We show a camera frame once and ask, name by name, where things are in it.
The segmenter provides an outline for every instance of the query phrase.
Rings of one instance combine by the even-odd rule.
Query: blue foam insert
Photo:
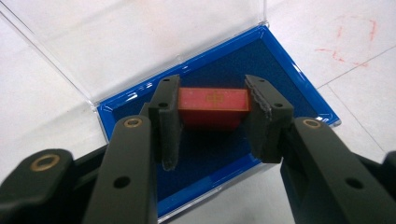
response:
[[[293,105],[295,117],[339,120],[265,26],[253,28],[98,106],[107,137],[117,120],[136,115],[159,80],[180,74],[185,87],[243,88],[245,74],[269,80]],[[232,133],[183,133],[175,171],[157,169],[159,217],[259,163],[242,129]]]

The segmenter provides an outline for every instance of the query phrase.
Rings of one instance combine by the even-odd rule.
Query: plastic container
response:
[[[0,1],[9,24],[97,113],[107,139],[173,74],[182,86],[208,88],[241,88],[245,74],[264,77],[296,117],[339,124],[269,31],[265,7],[259,0]],[[160,222],[266,167],[257,166],[241,129],[184,134],[180,156],[174,172],[157,169]]]

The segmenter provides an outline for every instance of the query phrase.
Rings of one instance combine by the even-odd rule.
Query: table surface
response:
[[[268,1],[270,30],[343,124],[335,132],[374,161],[396,150],[395,1]],[[0,182],[25,157],[66,148],[75,158],[106,143],[97,115],[0,20]],[[169,223],[293,223],[279,165]]]

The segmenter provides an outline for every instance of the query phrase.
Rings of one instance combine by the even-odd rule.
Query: red wooden block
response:
[[[231,131],[250,110],[247,90],[180,88],[178,95],[186,129]]]

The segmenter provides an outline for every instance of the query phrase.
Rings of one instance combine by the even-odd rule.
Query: transparent box lid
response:
[[[1,0],[0,10],[98,105],[265,22],[265,0]]]

